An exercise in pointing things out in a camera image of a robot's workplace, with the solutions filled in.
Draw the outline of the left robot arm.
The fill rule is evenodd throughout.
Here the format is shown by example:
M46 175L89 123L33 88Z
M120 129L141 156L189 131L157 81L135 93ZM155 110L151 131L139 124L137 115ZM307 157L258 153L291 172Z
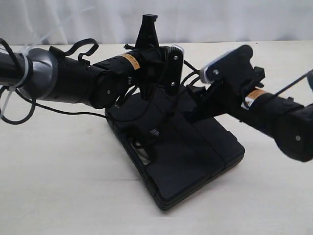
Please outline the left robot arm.
M171 48L158 44L157 15L145 14L134 47L92 64L87 57L99 45L95 39L76 42L69 50L57 47L14 52L5 40L0 55L0 84L31 100L83 103L95 109L121 107L136 89L151 97L164 84Z

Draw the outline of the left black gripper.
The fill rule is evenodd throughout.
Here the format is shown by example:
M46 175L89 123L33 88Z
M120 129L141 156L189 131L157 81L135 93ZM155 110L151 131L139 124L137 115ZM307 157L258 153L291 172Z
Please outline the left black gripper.
M142 15L140 30L132 50L132 55L140 65L132 75L132 84L139 87L141 98L144 100L151 98L170 52L169 46L159 46L155 28L157 18L158 15L154 14Z

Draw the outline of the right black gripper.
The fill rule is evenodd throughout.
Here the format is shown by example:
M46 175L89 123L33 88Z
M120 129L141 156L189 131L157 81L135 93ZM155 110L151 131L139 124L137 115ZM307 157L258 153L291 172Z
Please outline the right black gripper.
M221 78L209 88L187 86L188 94L196 106L186 113L189 122L216 117L241 107L245 97L256 87L263 87L265 78L262 67L238 66L219 70Z

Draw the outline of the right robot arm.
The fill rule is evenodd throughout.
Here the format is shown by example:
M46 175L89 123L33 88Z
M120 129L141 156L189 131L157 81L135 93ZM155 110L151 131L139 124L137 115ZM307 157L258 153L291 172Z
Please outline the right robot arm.
M260 67L235 68L213 78L209 88L187 86L196 107L190 122L228 114L274 139L287 157L313 159L313 106L261 89L265 71Z

